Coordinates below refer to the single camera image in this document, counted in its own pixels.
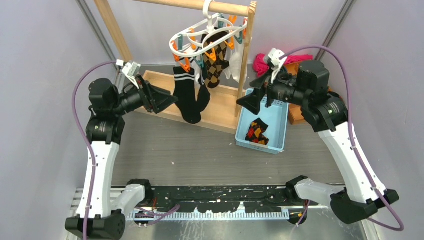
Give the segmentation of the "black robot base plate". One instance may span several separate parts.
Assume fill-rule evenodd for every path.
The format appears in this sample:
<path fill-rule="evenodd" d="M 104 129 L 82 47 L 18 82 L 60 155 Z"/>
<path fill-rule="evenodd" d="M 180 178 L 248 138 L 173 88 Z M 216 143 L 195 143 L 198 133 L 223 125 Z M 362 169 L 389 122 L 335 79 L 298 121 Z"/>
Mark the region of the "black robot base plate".
<path fill-rule="evenodd" d="M 301 225 L 308 217 L 307 201 L 291 198 L 278 185 L 153 186 L 139 206 L 156 213 L 179 206 L 176 212 L 188 218 L 221 215 L 236 220 L 284 219 Z"/>

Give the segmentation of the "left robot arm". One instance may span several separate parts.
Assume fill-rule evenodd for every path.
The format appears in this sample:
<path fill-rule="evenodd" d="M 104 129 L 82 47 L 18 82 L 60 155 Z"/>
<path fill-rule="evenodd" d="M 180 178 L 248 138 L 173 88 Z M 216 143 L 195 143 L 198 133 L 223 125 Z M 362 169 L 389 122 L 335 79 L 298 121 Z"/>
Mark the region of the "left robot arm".
<path fill-rule="evenodd" d="M 123 92 L 107 78 L 95 80 L 89 85 L 89 100 L 91 117 L 82 132 L 88 155 L 82 199 L 76 215 L 66 219 L 65 229 L 83 240 L 119 240 L 135 207 L 148 207 L 154 199 L 149 180 L 133 179 L 111 200 L 112 176 L 126 124 L 123 117 L 139 108 L 161 113 L 178 98 L 137 76 L 135 85 Z"/>

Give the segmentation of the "red yellow argyle sock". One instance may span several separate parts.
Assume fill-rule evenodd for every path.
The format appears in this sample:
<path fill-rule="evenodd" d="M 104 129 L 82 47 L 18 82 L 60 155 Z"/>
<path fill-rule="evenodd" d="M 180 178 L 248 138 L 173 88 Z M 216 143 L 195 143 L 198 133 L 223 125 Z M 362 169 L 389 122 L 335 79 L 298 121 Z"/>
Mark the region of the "red yellow argyle sock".
<path fill-rule="evenodd" d="M 267 131 L 268 127 L 269 126 L 265 122 L 257 118 L 250 123 L 245 140 L 266 146 L 269 143 L 269 139 L 264 136 L 264 133 Z"/>

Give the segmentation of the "black sock white stripes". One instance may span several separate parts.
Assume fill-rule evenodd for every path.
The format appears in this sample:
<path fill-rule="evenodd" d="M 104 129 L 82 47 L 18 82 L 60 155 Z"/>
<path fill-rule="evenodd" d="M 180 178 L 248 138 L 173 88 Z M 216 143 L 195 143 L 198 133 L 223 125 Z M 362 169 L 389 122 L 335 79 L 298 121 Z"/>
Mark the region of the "black sock white stripes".
<path fill-rule="evenodd" d="M 197 94 L 196 106 L 199 112 L 203 112 L 210 103 L 211 94 L 206 85 L 201 85 Z"/>

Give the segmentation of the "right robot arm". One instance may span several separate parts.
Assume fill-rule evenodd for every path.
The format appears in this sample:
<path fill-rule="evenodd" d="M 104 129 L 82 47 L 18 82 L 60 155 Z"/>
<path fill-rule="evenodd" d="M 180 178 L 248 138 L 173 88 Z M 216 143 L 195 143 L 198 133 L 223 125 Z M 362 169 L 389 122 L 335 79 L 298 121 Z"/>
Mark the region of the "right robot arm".
<path fill-rule="evenodd" d="M 310 200 L 329 207 L 345 224 L 369 219 L 379 209 L 399 200 L 394 189 L 386 188 L 365 157 L 348 123 L 348 109 L 342 98 L 329 90 L 330 72 L 317 60 L 300 63 L 297 74 L 281 70 L 276 76 L 268 70 L 250 83 L 252 92 L 237 104 L 258 115 L 261 106 L 284 102 L 300 106 L 305 121 L 329 149 L 345 185 L 333 186 L 299 176 L 285 185 L 285 198 L 291 205 Z"/>

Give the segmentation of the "white clip sock hanger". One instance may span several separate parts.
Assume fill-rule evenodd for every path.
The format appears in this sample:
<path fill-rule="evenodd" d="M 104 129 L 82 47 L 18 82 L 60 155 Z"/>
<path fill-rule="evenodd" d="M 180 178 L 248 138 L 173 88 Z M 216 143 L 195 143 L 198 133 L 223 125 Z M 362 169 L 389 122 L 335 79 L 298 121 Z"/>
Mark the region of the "white clip sock hanger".
<path fill-rule="evenodd" d="M 202 7 L 204 20 L 175 34 L 169 41 L 169 48 L 174 61 L 179 64 L 186 73 L 191 72 L 191 60 L 199 68 L 204 67 L 203 56 L 216 61 L 218 52 L 215 47 L 221 43 L 234 49 L 234 42 L 241 44 L 247 32 L 248 17 L 240 26 L 234 25 L 236 15 L 228 18 L 221 13 L 209 14 L 211 0 L 206 0 Z"/>

